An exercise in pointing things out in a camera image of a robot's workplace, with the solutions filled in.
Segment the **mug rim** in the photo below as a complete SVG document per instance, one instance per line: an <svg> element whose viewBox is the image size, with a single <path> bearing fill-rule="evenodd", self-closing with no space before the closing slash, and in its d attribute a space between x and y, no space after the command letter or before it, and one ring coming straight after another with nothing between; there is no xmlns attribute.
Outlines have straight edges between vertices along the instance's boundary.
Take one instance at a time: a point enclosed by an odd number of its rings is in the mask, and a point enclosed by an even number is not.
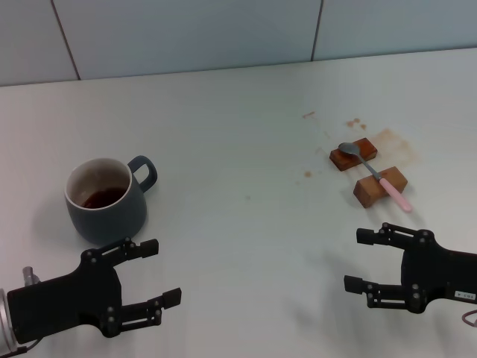
<svg viewBox="0 0 477 358"><path fill-rule="evenodd" d="M126 192L123 194L122 197L120 197L120 199L118 199L117 201L115 201L114 203L112 204L109 204L105 207L97 207L97 208L89 208L89 207L82 207L76 203L73 202L73 200L69 197L68 195L68 192L67 192L67 189L68 189L68 183L69 183L69 180L71 179L73 173L75 172L75 170L77 170L78 168L80 168L81 166L84 166L85 164L87 163L91 163L91 162L95 162L96 160L112 160L114 162L117 162L119 164L121 164L122 166L125 166L126 167L126 170L127 170L127 173L129 174L129 186L127 187L127 190ZM107 209L107 208L110 208L110 207L113 207L115 206L116 204L118 204L122 199L124 199L124 197L129 193L131 187L133 185L133 173L131 171L131 168L124 164L123 162L117 160L117 159L113 159L113 158L106 158L106 157L101 157L101 158L93 158L93 159L90 159L90 160L87 160L86 162L82 162L79 166L76 166L73 168L73 170L71 170L71 172L69 173L69 176L68 176L68 179L66 180L66 184L65 184L65 189L64 189L64 192L65 192L65 198L66 200L71 204L73 205L74 207L77 207L78 209L82 209L82 210L86 210L86 211L100 211L100 210L104 210L104 209Z"/></svg>

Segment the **coffee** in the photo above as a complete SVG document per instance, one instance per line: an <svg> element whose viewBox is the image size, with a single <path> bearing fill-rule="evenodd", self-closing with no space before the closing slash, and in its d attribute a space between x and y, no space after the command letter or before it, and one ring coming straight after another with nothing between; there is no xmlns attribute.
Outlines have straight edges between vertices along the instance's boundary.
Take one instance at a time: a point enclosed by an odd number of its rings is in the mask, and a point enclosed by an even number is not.
<svg viewBox="0 0 477 358"><path fill-rule="evenodd" d="M108 205L116 203L125 193L126 189L124 188L109 188L101 190L91 195L81 206L87 209L107 207Z"/></svg>

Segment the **metal cylinder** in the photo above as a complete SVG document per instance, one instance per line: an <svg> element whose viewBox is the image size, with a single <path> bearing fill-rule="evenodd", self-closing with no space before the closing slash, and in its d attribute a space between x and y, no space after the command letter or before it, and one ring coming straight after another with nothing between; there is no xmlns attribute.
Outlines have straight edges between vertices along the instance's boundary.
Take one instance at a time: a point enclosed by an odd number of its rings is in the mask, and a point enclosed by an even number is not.
<svg viewBox="0 0 477 358"><path fill-rule="evenodd" d="M0 289L0 355L14 352L16 348L7 296L5 296L5 291Z"/></svg>
<svg viewBox="0 0 477 358"><path fill-rule="evenodd" d="M33 268L26 266L23 268L23 280L25 281L25 287L39 283L40 279L33 273Z"/></svg>

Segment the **pink spoon handle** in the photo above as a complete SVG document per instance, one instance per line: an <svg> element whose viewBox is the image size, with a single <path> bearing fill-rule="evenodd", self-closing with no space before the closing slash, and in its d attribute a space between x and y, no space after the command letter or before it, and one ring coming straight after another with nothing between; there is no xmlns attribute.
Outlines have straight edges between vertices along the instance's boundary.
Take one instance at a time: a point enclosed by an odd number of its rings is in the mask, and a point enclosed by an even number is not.
<svg viewBox="0 0 477 358"><path fill-rule="evenodd" d="M412 206L408 203L407 200L401 195L400 192L396 190L394 186L391 185L386 179L381 178L379 183L382 185L383 188L388 192L389 196L394 199L394 201L399 205L402 211L406 213L410 213L412 211Z"/></svg>

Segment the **tile grout line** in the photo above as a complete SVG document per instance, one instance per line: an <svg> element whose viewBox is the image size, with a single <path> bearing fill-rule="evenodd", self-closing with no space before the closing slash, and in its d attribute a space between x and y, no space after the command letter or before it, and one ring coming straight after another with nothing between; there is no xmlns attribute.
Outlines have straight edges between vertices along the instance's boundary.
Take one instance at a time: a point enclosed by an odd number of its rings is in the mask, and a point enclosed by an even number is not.
<svg viewBox="0 0 477 358"><path fill-rule="evenodd" d="M79 81L81 81L81 77L80 77L80 74L78 72L78 68L76 67L75 59L73 58L72 50L69 48L69 44L68 44L68 40L66 39L65 31L63 30L63 26L61 25L60 17L58 16L57 7L54 5L54 0L50 0L50 2L51 2L51 7L53 8L54 16L57 19L58 26L60 26L61 36L63 36L63 41L65 43L66 50L68 51L69 59L72 62L73 69L75 69L76 78Z"/></svg>
<svg viewBox="0 0 477 358"><path fill-rule="evenodd" d="M320 12L318 13L318 21L317 21L317 24L316 24L315 39L313 40L312 58L311 58L310 62L313 62L313 60L315 59L316 42L318 41L318 31L320 30L321 14L323 13L323 6L324 5L325 5L325 0L321 0Z"/></svg>

